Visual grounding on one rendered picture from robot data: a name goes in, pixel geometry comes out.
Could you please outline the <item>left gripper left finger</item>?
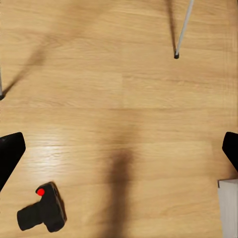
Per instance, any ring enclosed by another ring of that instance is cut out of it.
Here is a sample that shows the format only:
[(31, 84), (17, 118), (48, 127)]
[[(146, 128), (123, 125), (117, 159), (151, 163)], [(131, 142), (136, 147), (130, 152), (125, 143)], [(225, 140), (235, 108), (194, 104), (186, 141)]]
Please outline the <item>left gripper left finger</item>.
[(0, 192), (25, 151), (21, 132), (0, 137)]

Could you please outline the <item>digital camera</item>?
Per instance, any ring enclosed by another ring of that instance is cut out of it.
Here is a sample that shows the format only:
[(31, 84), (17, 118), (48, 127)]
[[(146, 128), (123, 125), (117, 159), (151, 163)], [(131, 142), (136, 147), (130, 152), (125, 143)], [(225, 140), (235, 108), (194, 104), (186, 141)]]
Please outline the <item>digital camera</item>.
[(65, 225), (65, 217), (56, 188), (49, 182), (39, 186), (35, 192), (42, 196), (40, 202), (17, 212), (20, 229), (29, 230), (44, 223), (50, 233), (58, 232)]

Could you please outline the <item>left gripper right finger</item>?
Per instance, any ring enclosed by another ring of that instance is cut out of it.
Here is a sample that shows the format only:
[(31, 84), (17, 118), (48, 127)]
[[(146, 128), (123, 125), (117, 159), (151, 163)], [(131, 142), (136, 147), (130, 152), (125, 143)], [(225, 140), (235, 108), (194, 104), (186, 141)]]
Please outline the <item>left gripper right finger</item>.
[(238, 134), (227, 132), (223, 141), (222, 150), (238, 172)]

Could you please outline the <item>camera tripod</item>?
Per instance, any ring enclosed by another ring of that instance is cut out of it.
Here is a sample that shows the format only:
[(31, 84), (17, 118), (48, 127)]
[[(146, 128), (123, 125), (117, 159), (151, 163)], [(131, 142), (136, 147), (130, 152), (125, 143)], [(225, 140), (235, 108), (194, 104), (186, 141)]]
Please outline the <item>camera tripod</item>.
[[(176, 59), (179, 58), (180, 46), (181, 46), (181, 43), (182, 43), (182, 40), (183, 40), (183, 36), (184, 36), (185, 30), (186, 30), (186, 26), (187, 26), (189, 17), (190, 17), (190, 13), (191, 13), (191, 10), (192, 10), (193, 3), (194, 3), (194, 0), (190, 0), (187, 15), (186, 15), (185, 20), (184, 20), (183, 28), (182, 28), (180, 39), (179, 39), (179, 43), (178, 43), (178, 46), (177, 46), (177, 51), (175, 52), (175, 58)], [(3, 100), (3, 98), (4, 98), (4, 94), (2, 93), (1, 80), (0, 80), (0, 101)]]

